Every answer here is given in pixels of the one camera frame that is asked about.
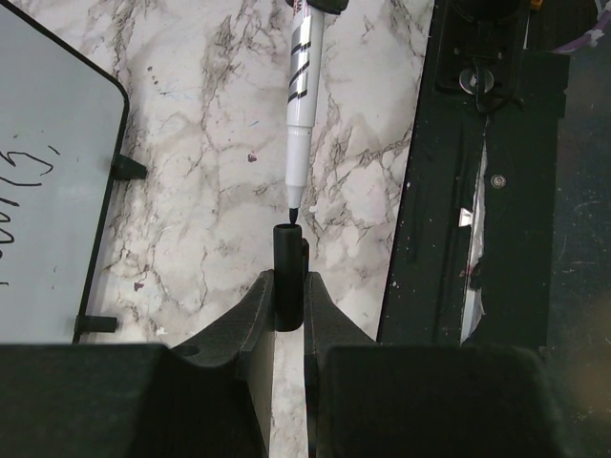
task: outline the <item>purple cable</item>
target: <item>purple cable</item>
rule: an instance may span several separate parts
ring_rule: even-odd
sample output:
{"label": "purple cable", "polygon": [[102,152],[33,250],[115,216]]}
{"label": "purple cable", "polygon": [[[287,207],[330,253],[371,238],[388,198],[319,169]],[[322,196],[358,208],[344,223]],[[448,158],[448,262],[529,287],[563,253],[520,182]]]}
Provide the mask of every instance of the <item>purple cable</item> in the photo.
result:
{"label": "purple cable", "polygon": [[[606,10],[596,26],[591,31],[604,31],[604,28],[607,27],[607,24],[611,22],[611,10]],[[577,40],[573,40],[572,42],[560,46],[557,50],[554,50],[557,54],[567,54],[569,52],[573,52],[578,50],[579,48],[583,48],[584,46],[592,43],[593,38],[592,35],[588,32],[587,34],[581,36]]]}

